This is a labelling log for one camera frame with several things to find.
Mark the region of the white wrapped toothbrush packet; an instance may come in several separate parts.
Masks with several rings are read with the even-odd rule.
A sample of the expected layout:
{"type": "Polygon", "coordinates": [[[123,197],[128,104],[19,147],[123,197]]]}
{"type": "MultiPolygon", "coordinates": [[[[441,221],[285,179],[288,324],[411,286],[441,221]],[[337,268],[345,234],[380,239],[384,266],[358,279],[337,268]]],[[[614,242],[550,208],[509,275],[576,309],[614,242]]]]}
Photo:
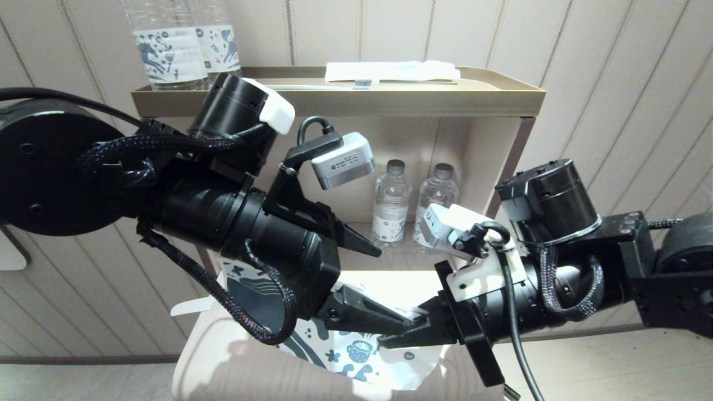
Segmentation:
{"type": "Polygon", "coordinates": [[[404,62],[329,62],[324,81],[450,81],[461,78],[461,71],[452,63],[442,61],[404,62]]]}

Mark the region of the small clear water bottle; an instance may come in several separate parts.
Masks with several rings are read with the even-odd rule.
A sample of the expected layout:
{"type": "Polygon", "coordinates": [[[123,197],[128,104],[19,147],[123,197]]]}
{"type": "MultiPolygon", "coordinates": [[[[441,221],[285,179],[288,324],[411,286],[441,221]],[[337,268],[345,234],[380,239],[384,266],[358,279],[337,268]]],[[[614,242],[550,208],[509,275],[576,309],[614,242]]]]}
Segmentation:
{"type": "Polygon", "coordinates": [[[402,160],[389,160],[384,175],[376,180],[372,239],[382,250],[397,248],[403,242],[412,195],[405,169],[402,160]]]}
{"type": "Polygon", "coordinates": [[[448,208],[458,201],[459,196],[460,188],[454,180],[453,165],[437,163],[433,168],[433,174],[424,180],[418,188],[417,212],[412,234],[413,244],[418,251],[428,255],[439,252],[437,249],[428,246],[420,228],[420,223],[428,206],[435,203],[448,208]]]}

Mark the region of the white plastic comb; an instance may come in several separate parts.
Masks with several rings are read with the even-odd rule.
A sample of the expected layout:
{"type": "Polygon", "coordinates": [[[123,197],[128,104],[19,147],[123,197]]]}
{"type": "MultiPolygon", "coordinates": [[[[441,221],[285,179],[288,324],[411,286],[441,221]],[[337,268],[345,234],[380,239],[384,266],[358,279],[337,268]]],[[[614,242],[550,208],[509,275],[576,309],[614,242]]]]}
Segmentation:
{"type": "Polygon", "coordinates": [[[177,317],[193,313],[209,311],[216,306],[216,299],[212,296],[201,297],[200,299],[186,300],[179,302],[170,308],[170,316],[177,317]]]}

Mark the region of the white wall mounted object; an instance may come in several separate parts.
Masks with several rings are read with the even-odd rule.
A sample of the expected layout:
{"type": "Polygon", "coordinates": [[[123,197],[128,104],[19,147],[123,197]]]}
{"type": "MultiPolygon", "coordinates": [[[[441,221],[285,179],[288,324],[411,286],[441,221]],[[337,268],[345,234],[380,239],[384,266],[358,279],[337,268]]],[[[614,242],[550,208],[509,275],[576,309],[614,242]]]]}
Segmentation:
{"type": "Polygon", "coordinates": [[[31,261],[31,255],[18,239],[0,231],[0,271],[22,271],[31,261]]]}

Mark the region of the light blue toothbrush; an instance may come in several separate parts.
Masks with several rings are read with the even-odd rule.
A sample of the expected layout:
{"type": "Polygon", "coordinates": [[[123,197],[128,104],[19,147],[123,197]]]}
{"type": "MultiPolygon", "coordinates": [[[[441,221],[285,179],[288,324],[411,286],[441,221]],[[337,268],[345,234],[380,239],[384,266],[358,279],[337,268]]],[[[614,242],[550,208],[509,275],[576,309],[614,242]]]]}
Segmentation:
{"type": "Polygon", "coordinates": [[[338,85],[329,83],[328,85],[317,84],[268,84],[268,88],[276,91],[361,91],[372,90],[372,82],[369,80],[357,80],[349,85],[338,85]]]}

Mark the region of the brown open shelf unit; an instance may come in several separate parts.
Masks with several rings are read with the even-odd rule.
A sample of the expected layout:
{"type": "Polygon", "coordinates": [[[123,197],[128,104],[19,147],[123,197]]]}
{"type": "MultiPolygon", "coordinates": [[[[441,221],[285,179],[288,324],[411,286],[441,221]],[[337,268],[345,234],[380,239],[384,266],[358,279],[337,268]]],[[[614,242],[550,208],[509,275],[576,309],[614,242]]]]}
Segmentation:
{"type": "MultiPolygon", "coordinates": [[[[193,153],[157,169],[137,212],[138,233],[165,228],[178,238],[227,254],[227,236],[238,209],[236,173],[252,177],[267,192],[279,170],[299,178],[303,163],[343,145],[331,116],[436,116],[534,119],[545,93],[489,70],[474,69],[474,80],[455,84],[402,86],[387,90],[285,91],[254,79],[217,76],[188,135],[170,133],[146,119],[147,140],[157,153],[193,153]]],[[[276,272],[245,253],[267,274],[276,272]]]]}

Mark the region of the blue horse print bag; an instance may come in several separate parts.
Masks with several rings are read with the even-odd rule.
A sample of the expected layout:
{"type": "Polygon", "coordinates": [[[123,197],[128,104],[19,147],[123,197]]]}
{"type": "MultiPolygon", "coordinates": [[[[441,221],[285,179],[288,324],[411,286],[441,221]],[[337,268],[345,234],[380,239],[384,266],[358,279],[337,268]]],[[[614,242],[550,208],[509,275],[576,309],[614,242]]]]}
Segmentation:
{"type": "MultiPolygon", "coordinates": [[[[260,325],[280,330],[284,306],[273,280],[245,262],[226,257],[217,261],[229,294],[260,325]]],[[[328,330],[316,318],[298,319],[294,332],[278,349],[332,373],[390,390],[417,390],[444,351],[442,345],[387,349],[377,338],[364,332],[328,330]]]]}

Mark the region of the large clear water bottle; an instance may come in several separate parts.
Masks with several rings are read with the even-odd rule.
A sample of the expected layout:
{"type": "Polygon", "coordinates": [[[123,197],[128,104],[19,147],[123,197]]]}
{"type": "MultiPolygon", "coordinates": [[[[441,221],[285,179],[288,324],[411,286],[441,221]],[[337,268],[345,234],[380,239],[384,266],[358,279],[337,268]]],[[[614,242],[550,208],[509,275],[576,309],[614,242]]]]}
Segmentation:
{"type": "Polygon", "coordinates": [[[207,88],[189,0],[120,0],[154,91],[207,88]]]}
{"type": "Polygon", "coordinates": [[[209,83],[221,73],[242,76],[235,30],[225,0],[188,0],[209,83]]]}

